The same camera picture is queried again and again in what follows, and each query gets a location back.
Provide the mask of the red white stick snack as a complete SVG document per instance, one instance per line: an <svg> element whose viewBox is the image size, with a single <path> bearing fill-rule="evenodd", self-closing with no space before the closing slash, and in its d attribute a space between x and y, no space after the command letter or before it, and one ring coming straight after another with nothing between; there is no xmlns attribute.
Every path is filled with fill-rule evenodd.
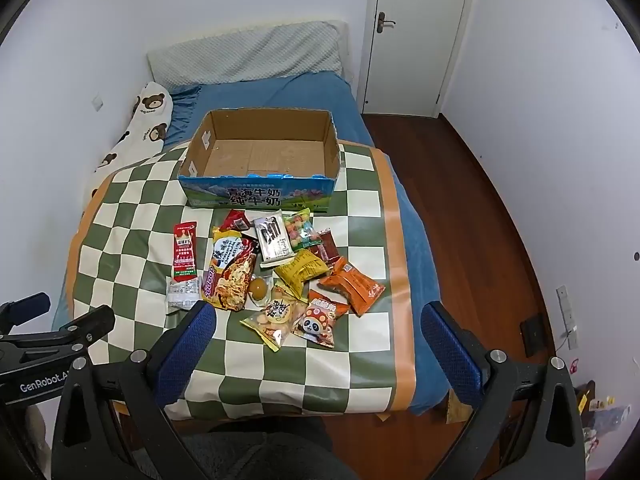
<svg viewBox="0 0 640 480"><path fill-rule="evenodd" d="M200 299L200 277L196 268L196 222L174 227L172 274L166 288L167 313L190 310Z"/></svg>

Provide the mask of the large noodle snack bag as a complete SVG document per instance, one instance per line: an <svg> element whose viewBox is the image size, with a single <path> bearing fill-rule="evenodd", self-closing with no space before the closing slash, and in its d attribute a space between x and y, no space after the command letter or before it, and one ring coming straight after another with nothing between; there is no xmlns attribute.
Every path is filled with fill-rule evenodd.
<svg viewBox="0 0 640 480"><path fill-rule="evenodd" d="M241 311L258 255L257 240L239 231L212 229L213 249L201 281L201 300L214 308Z"/></svg>

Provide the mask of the yellow clear biscuit bag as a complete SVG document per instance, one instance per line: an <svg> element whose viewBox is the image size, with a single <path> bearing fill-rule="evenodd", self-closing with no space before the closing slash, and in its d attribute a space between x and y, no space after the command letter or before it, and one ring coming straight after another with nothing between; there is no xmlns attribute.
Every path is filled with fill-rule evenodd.
<svg viewBox="0 0 640 480"><path fill-rule="evenodd" d="M252 330L271 351L278 352L295 322L305 312L306 305L306 301L296 298L288 286L275 281L269 304L244 318L240 324Z"/></svg>

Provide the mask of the braised egg packet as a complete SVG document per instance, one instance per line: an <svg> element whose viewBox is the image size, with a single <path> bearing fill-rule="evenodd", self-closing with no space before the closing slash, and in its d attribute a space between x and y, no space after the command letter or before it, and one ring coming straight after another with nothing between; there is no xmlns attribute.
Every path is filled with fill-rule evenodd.
<svg viewBox="0 0 640 480"><path fill-rule="evenodd" d="M248 286L248 299L258 308L263 308L271 301L273 277L271 275L255 275Z"/></svg>

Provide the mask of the orange snack packet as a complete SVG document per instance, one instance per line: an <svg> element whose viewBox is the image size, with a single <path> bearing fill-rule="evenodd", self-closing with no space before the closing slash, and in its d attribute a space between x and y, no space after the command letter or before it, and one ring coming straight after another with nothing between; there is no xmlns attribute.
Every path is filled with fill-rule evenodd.
<svg viewBox="0 0 640 480"><path fill-rule="evenodd" d="M360 272L345 257L334 263L331 272L318 281L320 288L347 299L358 316L366 314L385 292L385 286Z"/></svg>

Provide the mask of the orange panda crisps bag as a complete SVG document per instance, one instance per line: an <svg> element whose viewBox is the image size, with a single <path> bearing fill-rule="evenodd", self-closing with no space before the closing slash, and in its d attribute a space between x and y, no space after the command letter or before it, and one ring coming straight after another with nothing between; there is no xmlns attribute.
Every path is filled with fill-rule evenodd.
<svg viewBox="0 0 640 480"><path fill-rule="evenodd" d="M318 346L334 348L335 322L349 310L343 301L311 289L303 315L294 323L293 334Z"/></svg>

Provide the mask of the small red candy packet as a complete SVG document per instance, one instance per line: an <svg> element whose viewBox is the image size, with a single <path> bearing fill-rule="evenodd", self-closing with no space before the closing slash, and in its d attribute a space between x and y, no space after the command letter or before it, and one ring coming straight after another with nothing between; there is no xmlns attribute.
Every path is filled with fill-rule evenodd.
<svg viewBox="0 0 640 480"><path fill-rule="evenodd" d="M219 226L219 231L224 232L233 230L243 232L247 231L251 226L252 224L250 223L250 220L248 220L244 210L231 209L228 212L227 217L224 218L224 221Z"/></svg>

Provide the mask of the black white snack packet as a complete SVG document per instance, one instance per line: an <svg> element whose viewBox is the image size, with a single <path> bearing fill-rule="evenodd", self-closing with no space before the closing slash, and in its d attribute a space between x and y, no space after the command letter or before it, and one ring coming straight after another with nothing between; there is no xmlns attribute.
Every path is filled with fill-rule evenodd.
<svg viewBox="0 0 640 480"><path fill-rule="evenodd" d="M262 269L273 268L295 256L281 211L255 219L254 229L262 253Z"/></svg>

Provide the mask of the yellow snack packet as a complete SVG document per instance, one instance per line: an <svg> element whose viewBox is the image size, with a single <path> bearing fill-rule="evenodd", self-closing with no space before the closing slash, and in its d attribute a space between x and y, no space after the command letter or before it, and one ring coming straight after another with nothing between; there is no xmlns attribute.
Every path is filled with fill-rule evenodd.
<svg viewBox="0 0 640 480"><path fill-rule="evenodd" d="M302 299L305 284L329 273L330 268L313 252L302 249L289 263L277 266L274 272L297 299Z"/></svg>

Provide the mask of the dark red snack packet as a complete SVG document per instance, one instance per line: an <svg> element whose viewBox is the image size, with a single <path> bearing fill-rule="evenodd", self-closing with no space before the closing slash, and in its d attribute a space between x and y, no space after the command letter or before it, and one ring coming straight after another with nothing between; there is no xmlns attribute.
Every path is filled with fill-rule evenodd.
<svg viewBox="0 0 640 480"><path fill-rule="evenodd" d="M320 258L327 266L332 268L337 260L341 258L340 252L335 245L333 235L330 229L324 229L317 232L320 243L312 245L309 250L318 258Z"/></svg>

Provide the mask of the colourful candy bag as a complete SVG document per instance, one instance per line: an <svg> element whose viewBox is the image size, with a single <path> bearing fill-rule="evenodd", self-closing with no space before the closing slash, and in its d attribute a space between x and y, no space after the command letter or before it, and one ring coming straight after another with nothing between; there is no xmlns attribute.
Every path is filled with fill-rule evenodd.
<svg viewBox="0 0 640 480"><path fill-rule="evenodd" d="M284 214L283 222L294 252L321 244L321 237L312 225L312 215L309 208L294 212L294 214Z"/></svg>

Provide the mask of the green white checkered mat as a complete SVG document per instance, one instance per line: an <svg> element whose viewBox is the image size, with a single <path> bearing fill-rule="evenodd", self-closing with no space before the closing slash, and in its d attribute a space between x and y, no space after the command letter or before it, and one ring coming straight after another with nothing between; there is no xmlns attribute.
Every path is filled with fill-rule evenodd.
<svg viewBox="0 0 640 480"><path fill-rule="evenodd" d="M188 206L182 146L109 177L82 217L65 283L71 316L114 310L93 361L150 348L201 299L216 327L170 418L408 408L416 352L396 185L375 148L340 154L326 214L258 212L247 230Z"/></svg>

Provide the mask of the clutter on floor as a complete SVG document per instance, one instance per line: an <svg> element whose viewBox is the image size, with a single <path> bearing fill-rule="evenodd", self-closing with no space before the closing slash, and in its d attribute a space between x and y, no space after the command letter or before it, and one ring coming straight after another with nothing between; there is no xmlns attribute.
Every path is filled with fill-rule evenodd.
<svg viewBox="0 0 640 480"><path fill-rule="evenodd" d="M639 362L605 365L592 377L580 359L570 359L578 414L582 423L586 478L627 477L639 454Z"/></svg>

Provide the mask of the bear pattern white pillow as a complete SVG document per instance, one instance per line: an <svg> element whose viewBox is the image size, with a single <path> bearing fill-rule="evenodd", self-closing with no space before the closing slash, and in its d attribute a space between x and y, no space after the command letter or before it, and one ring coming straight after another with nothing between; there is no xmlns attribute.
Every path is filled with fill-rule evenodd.
<svg viewBox="0 0 640 480"><path fill-rule="evenodd" d="M82 201L83 207L93 198L105 178L114 171L148 159L162 150L173 107L168 90L157 82L150 81L142 88L124 133L107 151L89 179Z"/></svg>

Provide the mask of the cardboard milk box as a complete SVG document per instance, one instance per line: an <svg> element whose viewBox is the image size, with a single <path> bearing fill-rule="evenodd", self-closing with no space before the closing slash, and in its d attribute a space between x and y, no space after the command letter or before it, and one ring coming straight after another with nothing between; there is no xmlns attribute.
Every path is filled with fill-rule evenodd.
<svg viewBox="0 0 640 480"><path fill-rule="evenodd" d="M326 212L343 165L327 110L228 108L204 116L177 179L192 207Z"/></svg>

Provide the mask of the blue bed sheet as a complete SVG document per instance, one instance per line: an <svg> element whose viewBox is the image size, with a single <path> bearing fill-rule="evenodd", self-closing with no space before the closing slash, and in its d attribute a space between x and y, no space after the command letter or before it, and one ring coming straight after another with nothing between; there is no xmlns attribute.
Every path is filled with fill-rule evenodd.
<svg viewBox="0 0 640 480"><path fill-rule="evenodd" d="M81 226L73 244L76 271L63 288L54 325L108 304L115 327L92 346L93 361L118 362L134 349L150 348L178 321L165 300L172 228L196 224L198 264L206 266L210 231L224 218L220 209L186 206L177 179L186 144L205 114L240 107L328 110L346 165L316 225L331 232L340 254L381 283L384 294L369 312L339 318L329 349L288 336L271 351L243 325L242 313L219 312L214 336L168 415L422 414L439 403L448 384L419 328L422 307L439 296L431 247L390 161L374 147L348 83L332 73L303 74L191 84L171 96L164 150L116 174L92 220Z"/></svg>

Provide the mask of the grey white pillow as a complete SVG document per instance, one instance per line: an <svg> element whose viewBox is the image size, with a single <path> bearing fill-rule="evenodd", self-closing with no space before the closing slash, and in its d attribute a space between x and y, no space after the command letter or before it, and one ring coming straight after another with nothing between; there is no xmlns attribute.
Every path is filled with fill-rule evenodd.
<svg viewBox="0 0 640 480"><path fill-rule="evenodd" d="M158 48L146 58L153 79L166 88L322 72L350 78L348 25L334 20L235 29Z"/></svg>

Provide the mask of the white door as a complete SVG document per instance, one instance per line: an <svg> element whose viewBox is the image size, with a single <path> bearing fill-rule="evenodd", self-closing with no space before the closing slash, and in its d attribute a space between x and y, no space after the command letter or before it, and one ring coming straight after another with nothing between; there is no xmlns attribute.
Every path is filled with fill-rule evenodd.
<svg viewBox="0 0 640 480"><path fill-rule="evenodd" d="M369 0L358 88L369 115L439 112L471 0ZM382 34L378 12L397 22Z"/></svg>

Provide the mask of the black wall socket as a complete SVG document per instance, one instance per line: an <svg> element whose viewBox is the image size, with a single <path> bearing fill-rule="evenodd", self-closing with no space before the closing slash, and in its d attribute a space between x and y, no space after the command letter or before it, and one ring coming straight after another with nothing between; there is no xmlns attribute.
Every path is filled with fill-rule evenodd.
<svg viewBox="0 0 640 480"><path fill-rule="evenodd" d="M544 317L538 313L520 323L520 333L525 355L531 358L538 352L547 349L547 332Z"/></svg>

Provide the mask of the white wall power strip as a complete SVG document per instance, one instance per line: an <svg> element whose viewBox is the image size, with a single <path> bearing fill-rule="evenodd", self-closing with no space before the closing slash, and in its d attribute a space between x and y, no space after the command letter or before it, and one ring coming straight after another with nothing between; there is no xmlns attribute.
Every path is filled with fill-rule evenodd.
<svg viewBox="0 0 640 480"><path fill-rule="evenodd" d="M577 322L572 305L570 304L570 296L568 296L567 287L565 285L558 287L556 289L556 296L558 296L560 311L565 326L565 341L567 348L570 350L576 350L578 348Z"/></svg>

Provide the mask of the white wall outlet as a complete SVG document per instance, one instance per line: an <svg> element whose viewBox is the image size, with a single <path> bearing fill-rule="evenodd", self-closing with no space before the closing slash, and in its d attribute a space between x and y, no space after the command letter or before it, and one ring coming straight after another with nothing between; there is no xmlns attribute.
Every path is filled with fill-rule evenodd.
<svg viewBox="0 0 640 480"><path fill-rule="evenodd" d="M95 96L92 99L92 106L96 112L98 112L103 107L103 100L100 96Z"/></svg>

